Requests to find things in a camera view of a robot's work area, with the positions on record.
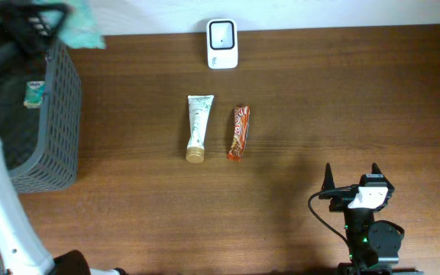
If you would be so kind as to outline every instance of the snack wrapper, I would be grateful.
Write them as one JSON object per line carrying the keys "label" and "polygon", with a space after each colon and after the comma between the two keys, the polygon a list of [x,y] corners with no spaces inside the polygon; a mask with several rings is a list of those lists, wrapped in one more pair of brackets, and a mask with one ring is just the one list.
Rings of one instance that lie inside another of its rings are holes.
{"label": "snack wrapper", "polygon": [[234,141],[227,154],[227,160],[241,161],[244,154],[245,143],[249,132],[249,115],[251,108],[249,106],[239,106],[234,109]]}

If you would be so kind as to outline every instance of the teal cloth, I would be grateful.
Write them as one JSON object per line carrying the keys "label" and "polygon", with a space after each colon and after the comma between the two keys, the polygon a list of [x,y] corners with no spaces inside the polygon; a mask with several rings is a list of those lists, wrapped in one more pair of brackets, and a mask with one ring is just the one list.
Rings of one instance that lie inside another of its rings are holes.
{"label": "teal cloth", "polygon": [[[78,48],[105,48],[105,40],[93,17],[91,7],[86,0],[33,0],[35,4],[64,3],[70,6],[71,12],[60,33],[59,39],[65,45]],[[43,13],[44,20],[55,25],[60,18],[57,11]]]}

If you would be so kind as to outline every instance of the white tube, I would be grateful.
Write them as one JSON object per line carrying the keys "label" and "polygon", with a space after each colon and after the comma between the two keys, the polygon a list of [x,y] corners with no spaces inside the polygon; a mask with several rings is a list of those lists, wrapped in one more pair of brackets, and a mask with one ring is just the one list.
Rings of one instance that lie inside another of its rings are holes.
{"label": "white tube", "polygon": [[205,159],[205,133],[213,95],[189,95],[188,103],[191,137],[186,148],[186,159],[190,163],[202,163]]}

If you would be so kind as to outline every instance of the gray plastic basket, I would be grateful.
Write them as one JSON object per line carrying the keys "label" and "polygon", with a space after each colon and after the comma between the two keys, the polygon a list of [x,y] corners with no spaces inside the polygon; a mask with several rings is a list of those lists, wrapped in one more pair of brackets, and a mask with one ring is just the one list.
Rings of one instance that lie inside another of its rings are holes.
{"label": "gray plastic basket", "polygon": [[[65,189],[76,181],[83,92],[73,62],[60,41],[49,49],[44,79],[40,109],[18,107],[11,110],[11,115],[2,116],[0,135],[6,165],[18,193]],[[22,89],[31,80],[40,79],[26,76],[8,85]]]}

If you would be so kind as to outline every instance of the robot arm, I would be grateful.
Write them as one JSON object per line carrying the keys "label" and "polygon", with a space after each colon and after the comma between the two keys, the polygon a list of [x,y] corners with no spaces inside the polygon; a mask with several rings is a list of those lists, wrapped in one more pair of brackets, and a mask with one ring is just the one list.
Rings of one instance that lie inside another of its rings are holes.
{"label": "robot arm", "polygon": [[[405,273],[392,270],[398,264],[405,231],[388,221],[374,221],[374,213],[382,210],[395,188],[373,163],[371,173],[361,176],[359,184],[335,188],[332,170],[327,163],[322,191],[309,199],[312,214],[327,228],[336,233],[349,248],[352,264],[339,264],[338,274],[423,274],[420,271]],[[312,209],[311,201],[330,199],[330,212],[342,212],[345,218],[345,235],[324,222]]]}
{"label": "robot arm", "polygon": [[[83,256],[79,255],[78,260],[85,263]],[[71,258],[76,259],[76,257],[60,257],[54,262],[52,255],[45,249],[31,227],[17,194],[13,190],[0,140],[0,275],[8,274],[9,271],[14,275],[58,275],[59,268],[56,268],[58,267],[56,263],[65,266],[68,260],[72,260]],[[92,275],[125,274],[123,270],[90,270],[89,273]]]}

